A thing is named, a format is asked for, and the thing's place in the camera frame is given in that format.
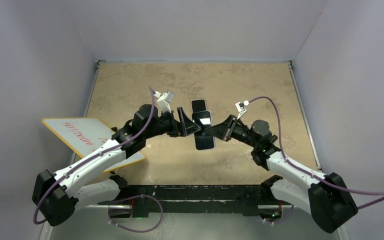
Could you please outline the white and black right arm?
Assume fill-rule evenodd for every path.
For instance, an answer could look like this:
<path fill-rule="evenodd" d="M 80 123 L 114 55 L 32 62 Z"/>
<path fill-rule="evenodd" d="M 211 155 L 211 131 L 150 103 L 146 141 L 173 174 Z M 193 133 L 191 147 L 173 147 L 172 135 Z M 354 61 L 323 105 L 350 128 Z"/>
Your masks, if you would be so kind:
<path fill-rule="evenodd" d="M 235 139 L 251 146 L 254 162 L 278 175 L 275 182 L 263 187 L 260 196 L 268 204 L 276 200 L 298 207 L 311 215 L 320 229 L 333 233 L 358 213 L 358 207 L 341 176 L 326 175 L 308 168 L 274 144 L 269 124 L 256 120 L 247 127 L 234 115 L 222 123 L 207 127 L 205 133 L 228 142 Z"/>

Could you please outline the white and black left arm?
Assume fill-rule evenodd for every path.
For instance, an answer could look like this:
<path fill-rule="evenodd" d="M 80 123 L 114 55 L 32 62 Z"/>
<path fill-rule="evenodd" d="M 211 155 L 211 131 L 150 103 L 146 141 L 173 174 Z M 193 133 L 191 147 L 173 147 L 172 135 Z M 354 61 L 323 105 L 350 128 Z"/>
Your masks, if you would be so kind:
<path fill-rule="evenodd" d="M 154 104 L 144 104 L 133 119 L 118 129 L 109 140 L 80 161 L 54 173 L 45 169 L 35 180 L 32 201 L 36 205 L 33 223 L 48 222 L 57 226 L 66 221 L 80 206 L 80 189 L 91 179 L 114 164 L 121 163 L 146 146 L 146 140 L 167 134 L 187 137 L 201 127 L 177 108 L 179 120 L 169 110 L 158 114 Z"/>

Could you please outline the black phone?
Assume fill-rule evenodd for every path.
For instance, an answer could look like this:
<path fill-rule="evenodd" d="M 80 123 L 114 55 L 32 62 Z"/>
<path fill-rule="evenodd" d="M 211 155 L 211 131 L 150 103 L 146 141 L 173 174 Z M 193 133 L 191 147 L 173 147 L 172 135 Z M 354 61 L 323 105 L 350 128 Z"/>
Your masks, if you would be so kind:
<path fill-rule="evenodd" d="M 192 114 L 193 121 L 201 127 L 201 130 L 194 133 L 195 148 L 199 151 L 215 148 L 215 139 L 212 135 L 205 132 L 205 129 L 212 126 L 212 116 L 210 111 L 204 110 Z"/>

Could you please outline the purple smartphone with black screen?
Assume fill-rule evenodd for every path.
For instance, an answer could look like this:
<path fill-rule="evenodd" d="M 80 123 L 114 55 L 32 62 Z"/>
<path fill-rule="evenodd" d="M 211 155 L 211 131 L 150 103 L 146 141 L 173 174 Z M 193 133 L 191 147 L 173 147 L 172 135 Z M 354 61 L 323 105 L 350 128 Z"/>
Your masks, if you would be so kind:
<path fill-rule="evenodd" d="M 207 104 L 204 99 L 196 99 L 191 101 L 191 109 L 193 113 L 198 113 L 207 110 Z"/>

